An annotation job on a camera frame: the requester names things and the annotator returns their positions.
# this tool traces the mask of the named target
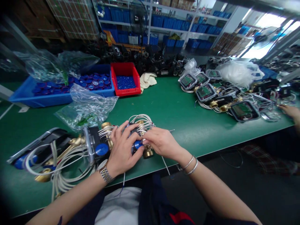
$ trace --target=red stripe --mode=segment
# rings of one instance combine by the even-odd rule
[[[191,221],[193,224],[195,224],[194,221],[189,217],[189,215],[186,214],[186,213],[184,213],[184,212],[178,212],[178,213],[176,213],[175,215],[173,215],[173,214],[170,213],[170,217],[172,218],[172,220],[173,220],[173,222],[174,222],[175,224],[180,224],[180,222],[181,222],[182,220],[189,220],[189,221]]]

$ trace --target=plaid fabric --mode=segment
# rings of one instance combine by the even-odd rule
[[[256,159],[256,163],[263,174],[290,176],[298,169],[296,162],[273,157],[254,143],[239,147],[239,150]]]

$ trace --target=silver bracelet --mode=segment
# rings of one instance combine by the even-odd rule
[[[193,173],[193,172],[195,171],[197,165],[198,165],[198,160],[197,160],[196,165],[195,165],[195,167],[193,168],[193,170],[192,170],[191,172],[189,172],[189,173],[186,173],[185,175],[189,175],[189,174]]]
[[[182,167],[179,168],[179,167],[177,166],[178,170],[179,170],[179,171],[183,171],[185,168],[187,168],[187,167],[189,166],[189,164],[191,164],[191,162],[193,161],[194,158],[195,158],[195,156],[192,157],[192,159],[190,160],[190,162],[189,162],[184,168],[182,168]]]

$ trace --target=person's hand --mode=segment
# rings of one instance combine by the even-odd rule
[[[294,120],[300,119],[300,110],[298,108],[288,105],[280,105],[279,108],[281,108],[287,115],[292,117]]]
[[[187,152],[175,141],[173,135],[168,130],[153,127],[142,138],[146,139],[143,141],[143,144],[150,144],[158,155],[177,162]]]
[[[142,137],[136,132],[129,137],[130,132],[138,127],[139,124],[133,124],[125,128],[127,124],[128,121],[125,121],[120,127],[116,126],[110,135],[113,148],[106,168],[112,178],[131,169],[143,155],[144,146],[141,146],[134,155],[131,154],[133,143],[136,140],[142,140]]]

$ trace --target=workbench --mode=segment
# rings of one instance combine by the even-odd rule
[[[156,78],[157,84],[144,90],[138,96],[119,98],[106,121],[121,125],[132,115],[147,114],[157,127],[175,129],[172,135],[176,141],[196,157],[224,149],[265,134],[293,125],[291,119],[283,116],[278,122],[258,119],[239,123],[226,113],[215,113],[202,108],[195,94],[181,90],[178,77]],[[29,109],[18,113],[12,109],[0,120],[1,184],[2,193],[12,210],[11,216],[18,216],[47,206],[51,202],[52,183],[38,183],[25,170],[8,165],[6,160],[47,130],[60,127],[71,131],[54,113],[64,106]],[[165,159],[168,166],[175,161]],[[126,172],[126,180],[165,168],[161,156],[141,158],[134,168]],[[123,181],[123,175],[114,183]]]

